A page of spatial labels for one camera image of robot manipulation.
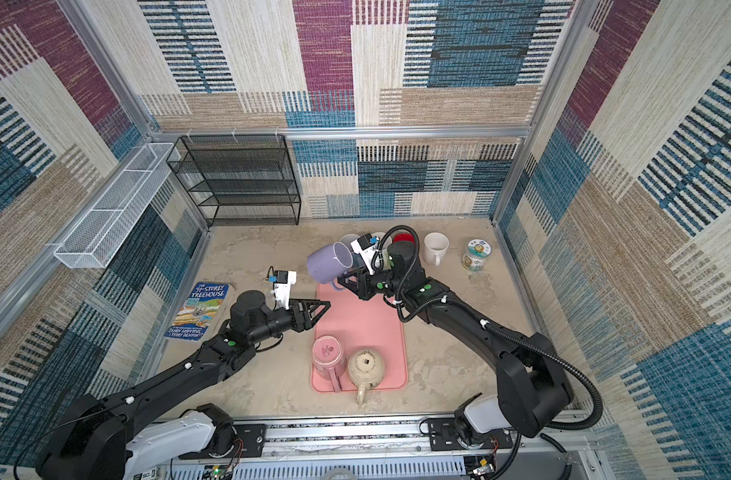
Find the mounting plate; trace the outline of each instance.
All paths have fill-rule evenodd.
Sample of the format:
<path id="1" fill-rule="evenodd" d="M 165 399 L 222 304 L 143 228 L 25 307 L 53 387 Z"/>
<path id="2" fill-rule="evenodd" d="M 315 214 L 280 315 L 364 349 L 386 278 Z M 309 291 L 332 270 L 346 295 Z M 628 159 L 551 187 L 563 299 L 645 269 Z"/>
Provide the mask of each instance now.
<path id="1" fill-rule="evenodd" d="M 237 430 L 237 438 L 242 439 L 242 453 L 240 454 L 240 458 L 261 457 L 264 451 L 264 434 L 266 433 L 267 426 L 263 423 L 241 423 L 234 427 Z M 231 457 L 232 453 L 229 453 L 221 459 L 226 459 L 226 462 L 228 462 Z M 199 460 L 200 458 L 216 460 L 200 452 L 185 453 L 184 455 L 178 456 L 178 458 L 182 460 Z"/>
<path id="2" fill-rule="evenodd" d="M 466 450 L 458 442 L 458 436 L 454 429 L 454 417 L 427 418 L 425 423 L 429 432 L 429 445 L 432 448 L 432 452 Z M 504 430 L 494 430 L 489 437 L 495 437 L 498 440 L 499 448 L 512 448 L 513 446 L 512 437 L 506 434 Z M 487 438 L 480 450 L 491 450 L 493 447 L 493 441 Z"/>

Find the pink mug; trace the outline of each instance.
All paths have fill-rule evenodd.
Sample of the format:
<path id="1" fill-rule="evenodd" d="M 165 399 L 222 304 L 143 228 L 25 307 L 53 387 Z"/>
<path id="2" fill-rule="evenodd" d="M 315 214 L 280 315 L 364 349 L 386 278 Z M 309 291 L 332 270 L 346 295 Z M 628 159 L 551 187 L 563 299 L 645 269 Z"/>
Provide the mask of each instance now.
<path id="1" fill-rule="evenodd" d="M 341 392 L 338 378 L 347 370 L 347 359 L 344 358 L 344 348 L 336 337 L 324 335 L 314 341 L 312 363 L 323 378 L 331 379 L 333 391 Z"/>

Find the book cover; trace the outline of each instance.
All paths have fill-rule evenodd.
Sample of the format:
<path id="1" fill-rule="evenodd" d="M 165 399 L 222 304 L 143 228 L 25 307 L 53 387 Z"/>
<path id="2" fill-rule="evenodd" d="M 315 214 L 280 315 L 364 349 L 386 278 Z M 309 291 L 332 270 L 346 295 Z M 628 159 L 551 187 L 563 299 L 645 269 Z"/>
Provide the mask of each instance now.
<path id="1" fill-rule="evenodd" d="M 198 282 L 173 319 L 166 337 L 200 341 L 224 303 L 228 290 L 228 283 Z"/>

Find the black wire shelf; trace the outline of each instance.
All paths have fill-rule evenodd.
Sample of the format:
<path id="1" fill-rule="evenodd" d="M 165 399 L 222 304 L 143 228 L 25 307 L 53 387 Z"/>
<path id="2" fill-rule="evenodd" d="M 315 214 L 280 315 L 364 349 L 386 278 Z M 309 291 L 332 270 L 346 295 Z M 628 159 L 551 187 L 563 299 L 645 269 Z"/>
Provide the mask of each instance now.
<path id="1" fill-rule="evenodd" d="M 181 137 L 168 166 L 210 226 L 298 225 L 302 199 L 282 135 Z"/>

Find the patterned wall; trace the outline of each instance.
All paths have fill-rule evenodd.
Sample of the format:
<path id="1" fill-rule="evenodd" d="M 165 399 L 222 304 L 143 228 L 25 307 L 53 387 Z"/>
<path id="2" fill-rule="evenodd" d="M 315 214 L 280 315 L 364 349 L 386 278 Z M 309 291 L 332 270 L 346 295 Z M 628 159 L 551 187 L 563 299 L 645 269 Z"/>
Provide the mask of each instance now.
<path id="1" fill-rule="evenodd" d="M 602 0 L 578 57 L 501 228 L 616 476 L 731 479 L 731 0 Z"/>
<path id="2" fill-rule="evenodd" d="M 519 138 L 288 142 L 312 218 L 490 215 Z"/>
<path id="3" fill-rule="evenodd" d="M 59 266 L 0 340 L 0 475 L 72 400 L 140 379 L 201 234 L 169 182 L 105 270 Z"/>
<path id="4" fill-rule="evenodd" d="M 0 0 L 0 294 L 140 139 L 53 0 Z"/>
<path id="5" fill-rule="evenodd" d="M 573 0 L 86 0 L 163 129 L 526 122 Z"/>
<path id="6" fill-rule="evenodd" d="M 0 293 L 139 140 L 56 2 L 0 0 Z M 0 340 L 0 464 L 139 379 L 199 235 L 166 183 L 106 270 L 49 278 Z"/>

